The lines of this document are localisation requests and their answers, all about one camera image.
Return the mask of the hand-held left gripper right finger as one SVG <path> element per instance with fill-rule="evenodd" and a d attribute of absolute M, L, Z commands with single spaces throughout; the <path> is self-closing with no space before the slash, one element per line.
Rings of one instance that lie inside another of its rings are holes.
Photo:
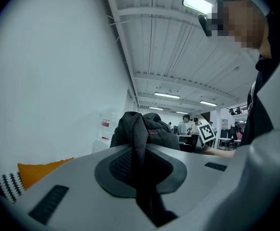
<path fill-rule="evenodd" d="M 207 163 L 226 168 L 229 158 L 195 154 L 154 144 L 147 145 L 148 175 L 153 176 L 156 190 L 166 210 L 181 217 L 203 200 L 225 171 L 208 167 Z"/>

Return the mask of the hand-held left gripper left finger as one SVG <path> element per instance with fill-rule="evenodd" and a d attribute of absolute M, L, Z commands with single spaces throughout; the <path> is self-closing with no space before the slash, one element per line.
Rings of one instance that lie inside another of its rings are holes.
<path fill-rule="evenodd" d="M 153 231 L 153 223 L 135 199 L 116 198 L 99 186 L 94 169 L 124 146 L 75 158 L 26 190 L 13 205 L 14 216 L 25 231 Z M 29 212 L 55 185 L 69 188 L 46 225 Z"/>

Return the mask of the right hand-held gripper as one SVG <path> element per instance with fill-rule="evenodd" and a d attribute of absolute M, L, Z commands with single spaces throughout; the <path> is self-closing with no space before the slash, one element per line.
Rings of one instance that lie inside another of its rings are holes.
<path fill-rule="evenodd" d="M 198 141 L 196 145 L 202 145 L 208 141 L 214 141 L 216 136 L 210 124 L 202 124 L 197 126 Z"/>

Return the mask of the dark grey garment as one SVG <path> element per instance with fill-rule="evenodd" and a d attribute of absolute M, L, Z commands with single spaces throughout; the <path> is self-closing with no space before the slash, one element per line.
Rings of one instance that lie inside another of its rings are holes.
<path fill-rule="evenodd" d="M 110 167 L 112 175 L 136 190 L 136 203 L 157 227 L 177 215 L 166 210 L 156 185 L 169 176 L 173 167 L 160 156 L 147 151 L 147 144 L 179 150 L 176 136 L 159 115 L 125 112 L 111 139 L 111 147 L 128 144 L 131 151 Z"/>

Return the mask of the person's right forearm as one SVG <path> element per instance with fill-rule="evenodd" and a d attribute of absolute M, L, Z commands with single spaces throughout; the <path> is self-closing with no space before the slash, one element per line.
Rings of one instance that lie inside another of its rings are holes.
<path fill-rule="evenodd" d="M 235 151 L 223 151 L 223 150 L 211 148 L 205 144 L 202 147 L 202 154 L 232 158 L 235 154 Z"/>

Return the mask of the orange cushion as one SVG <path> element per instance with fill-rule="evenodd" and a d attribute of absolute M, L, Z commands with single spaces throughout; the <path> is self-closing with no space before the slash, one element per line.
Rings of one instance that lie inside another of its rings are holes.
<path fill-rule="evenodd" d="M 52 162 L 44 165 L 26 165 L 18 163 L 17 167 L 24 189 L 29 189 L 32 185 L 41 180 L 43 177 L 45 177 L 64 163 L 69 162 L 73 159 L 74 158 L 72 157 L 66 160 Z"/>

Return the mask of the person's black clothing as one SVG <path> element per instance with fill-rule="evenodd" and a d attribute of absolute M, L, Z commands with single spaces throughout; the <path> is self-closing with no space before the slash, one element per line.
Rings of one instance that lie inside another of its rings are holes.
<path fill-rule="evenodd" d="M 255 67 L 258 75 L 248 94 L 248 118 L 240 146 L 249 145 L 258 136 L 273 130 L 272 122 L 257 94 L 277 69 L 278 64 L 272 59 L 260 58 Z"/>

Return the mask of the black white patterned cushion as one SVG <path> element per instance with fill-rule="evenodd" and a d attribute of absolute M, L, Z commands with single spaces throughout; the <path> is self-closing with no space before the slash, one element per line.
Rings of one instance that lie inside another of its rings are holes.
<path fill-rule="evenodd" d="M 19 172 L 0 175 L 0 195 L 15 203 L 25 189 Z"/>

